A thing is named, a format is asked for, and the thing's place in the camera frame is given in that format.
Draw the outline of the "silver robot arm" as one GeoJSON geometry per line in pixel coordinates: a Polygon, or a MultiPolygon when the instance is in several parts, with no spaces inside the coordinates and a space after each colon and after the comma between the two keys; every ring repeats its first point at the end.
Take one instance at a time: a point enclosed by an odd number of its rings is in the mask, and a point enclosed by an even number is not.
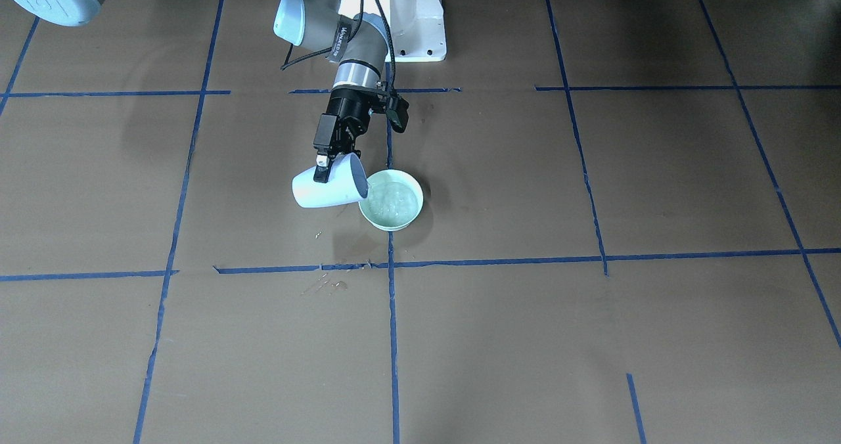
{"type": "MultiPolygon", "coordinates": [[[[210,0],[11,0],[42,21],[61,27],[81,27],[101,11],[107,14],[107,36],[116,35],[118,17],[139,17],[130,23],[154,42],[164,43],[189,30],[195,22],[210,21],[210,0]]],[[[355,162],[357,139],[369,129],[372,114],[388,119],[390,129],[403,132],[408,103],[394,89],[393,76],[384,72],[391,61],[390,27],[380,9],[353,17],[340,14],[342,0],[279,0],[271,19],[274,33],[304,57],[324,56],[337,65],[336,79],[315,134],[315,165],[297,178],[298,187],[324,189],[338,181],[345,160],[355,162]]],[[[361,0],[376,3],[378,0],[361,0]]]]}

